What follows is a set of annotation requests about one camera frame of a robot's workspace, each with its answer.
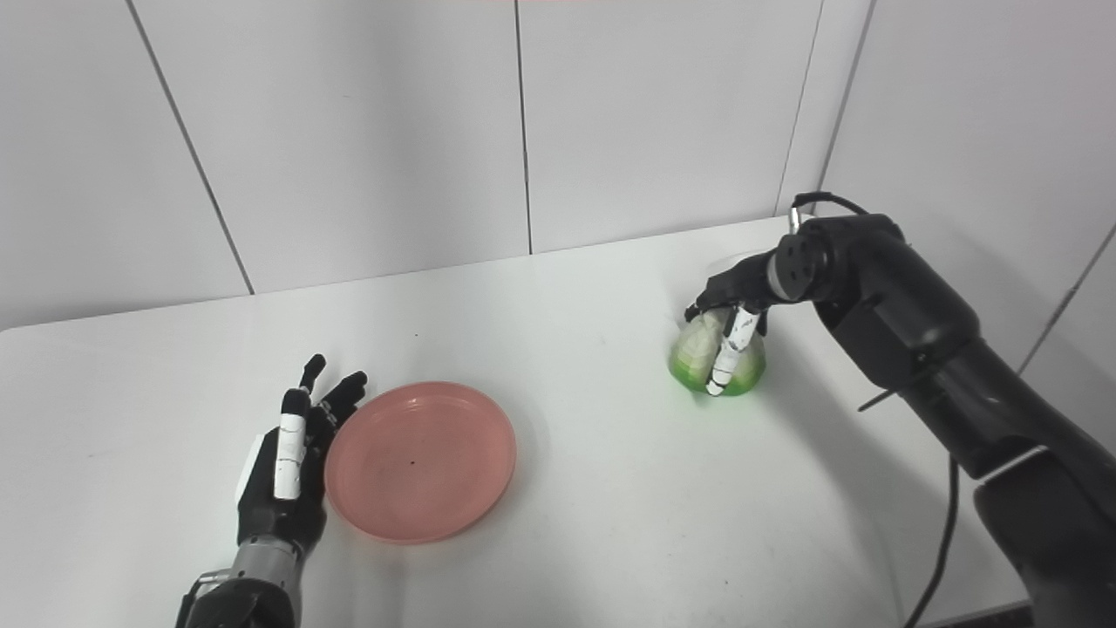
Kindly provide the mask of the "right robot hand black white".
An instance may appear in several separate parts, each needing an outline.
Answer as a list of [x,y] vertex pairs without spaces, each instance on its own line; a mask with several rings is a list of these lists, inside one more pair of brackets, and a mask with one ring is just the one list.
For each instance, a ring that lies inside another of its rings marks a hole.
[[766,315],[778,299],[771,289],[773,253],[745,257],[709,279],[683,311],[682,334],[670,369],[693,392],[741,396],[764,374]]

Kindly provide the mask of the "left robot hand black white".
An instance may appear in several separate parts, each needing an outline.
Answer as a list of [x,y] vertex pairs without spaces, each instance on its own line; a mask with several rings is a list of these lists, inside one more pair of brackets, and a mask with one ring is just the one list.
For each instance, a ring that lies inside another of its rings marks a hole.
[[314,400],[325,366],[323,354],[314,355],[298,386],[283,393],[276,426],[256,450],[235,504],[235,543],[277,540],[304,559],[323,539],[324,463],[368,385],[365,371],[354,371]]

